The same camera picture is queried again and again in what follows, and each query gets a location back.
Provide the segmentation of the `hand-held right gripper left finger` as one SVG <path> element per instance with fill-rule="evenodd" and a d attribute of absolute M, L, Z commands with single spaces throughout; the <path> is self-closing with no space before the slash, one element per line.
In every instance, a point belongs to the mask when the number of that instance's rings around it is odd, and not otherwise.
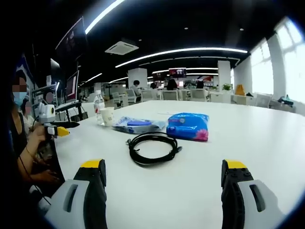
<path fill-rule="evenodd" d="M 105 187 L 105 160 L 83 163 L 51 197 L 46 220 L 54 229 L 107 228 Z"/>

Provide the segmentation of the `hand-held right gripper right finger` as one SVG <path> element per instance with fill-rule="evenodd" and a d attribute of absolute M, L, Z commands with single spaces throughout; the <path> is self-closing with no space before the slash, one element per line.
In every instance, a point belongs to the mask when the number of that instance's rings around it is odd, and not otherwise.
<path fill-rule="evenodd" d="M 222 161 L 223 229 L 275 229 L 285 215 L 274 192 L 240 161 Z"/>

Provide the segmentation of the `person's left hand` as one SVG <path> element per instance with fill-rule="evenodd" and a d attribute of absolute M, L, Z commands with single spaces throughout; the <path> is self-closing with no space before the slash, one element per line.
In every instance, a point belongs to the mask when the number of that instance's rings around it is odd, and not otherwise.
<path fill-rule="evenodd" d="M 43 125 L 39 125 L 29 135 L 29 139 L 27 143 L 28 152 L 31 154 L 36 153 L 39 144 L 45 140 L 46 140 L 45 127 Z"/>

